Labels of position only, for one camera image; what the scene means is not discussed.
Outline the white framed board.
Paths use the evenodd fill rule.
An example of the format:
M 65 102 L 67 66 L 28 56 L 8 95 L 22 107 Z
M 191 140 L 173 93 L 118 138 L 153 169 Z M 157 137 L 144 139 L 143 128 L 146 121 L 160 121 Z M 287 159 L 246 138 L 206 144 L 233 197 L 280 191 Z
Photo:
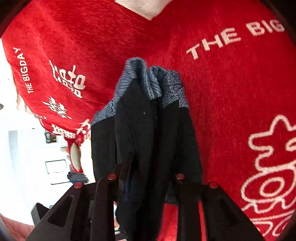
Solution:
M 46 171 L 48 179 L 51 185 L 58 185 L 68 183 L 68 173 L 70 172 L 70 166 L 65 159 L 46 161 Z

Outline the dark wall object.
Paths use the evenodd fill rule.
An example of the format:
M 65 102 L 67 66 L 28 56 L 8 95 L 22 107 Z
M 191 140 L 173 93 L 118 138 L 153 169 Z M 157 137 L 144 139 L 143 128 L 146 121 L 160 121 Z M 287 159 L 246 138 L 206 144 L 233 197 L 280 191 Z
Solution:
M 51 144 L 51 143 L 56 143 L 57 142 L 56 136 L 53 135 L 52 133 L 45 132 L 44 135 L 45 135 L 45 140 L 46 140 L 46 143 L 47 144 Z

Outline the red blanket with white print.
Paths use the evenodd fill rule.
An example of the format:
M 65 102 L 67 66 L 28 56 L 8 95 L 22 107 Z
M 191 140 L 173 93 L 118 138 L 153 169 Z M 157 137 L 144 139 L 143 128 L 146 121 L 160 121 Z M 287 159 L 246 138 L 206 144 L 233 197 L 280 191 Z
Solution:
M 91 140 L 131 58 L 177 71 L 201 184 L 216 182 L 278 240 L 295 212 L 295 1 L 27 1 L 1 37 L 15 85 L 41 125 Z M 155 240 L 177 237 L 177 201 Z

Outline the beige oval pillow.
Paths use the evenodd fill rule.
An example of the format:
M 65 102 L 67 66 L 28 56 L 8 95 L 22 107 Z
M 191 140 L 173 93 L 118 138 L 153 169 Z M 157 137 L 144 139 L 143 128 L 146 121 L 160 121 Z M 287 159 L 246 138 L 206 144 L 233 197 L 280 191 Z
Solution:
M 71 159 L 71 164 L 74 170 L 77 172 L 80 172 L 81 171 L 81 161 L 80 161 L 81 154 L 80 154 L 80 149 L 76 143 L 73 143 L 70 147 L 70 159 Z

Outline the black pants with patterned waistband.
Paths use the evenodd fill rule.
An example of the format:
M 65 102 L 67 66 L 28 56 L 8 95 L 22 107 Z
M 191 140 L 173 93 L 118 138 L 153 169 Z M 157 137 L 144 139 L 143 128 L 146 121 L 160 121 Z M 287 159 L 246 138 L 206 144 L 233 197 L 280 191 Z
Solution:
M 91 124 L 96 181 L 128 163 L 116 219 L 130 240 L 155 240 L 177 174 L 200 183 L 202 167 L 189 104 L 177 71 L 131 58 L 113 99 Z

